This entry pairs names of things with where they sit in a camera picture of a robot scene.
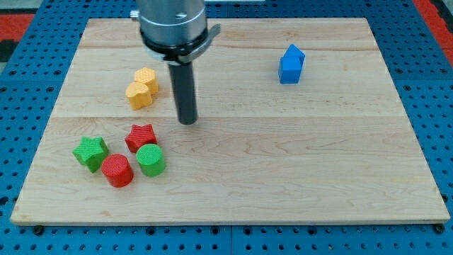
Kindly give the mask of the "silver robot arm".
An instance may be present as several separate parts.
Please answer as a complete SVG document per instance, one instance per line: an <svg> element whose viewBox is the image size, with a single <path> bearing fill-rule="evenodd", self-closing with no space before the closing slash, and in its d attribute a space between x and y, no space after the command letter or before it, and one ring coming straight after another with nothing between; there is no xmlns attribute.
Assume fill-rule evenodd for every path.
<svg viewBox="0 0 453 255"><path fill-rule="evenodd" d="M209 27L203 0L137 0L130 18L139 23L143 43L152 56L171 65L186 65L200 57L220 34Z"/></svg>

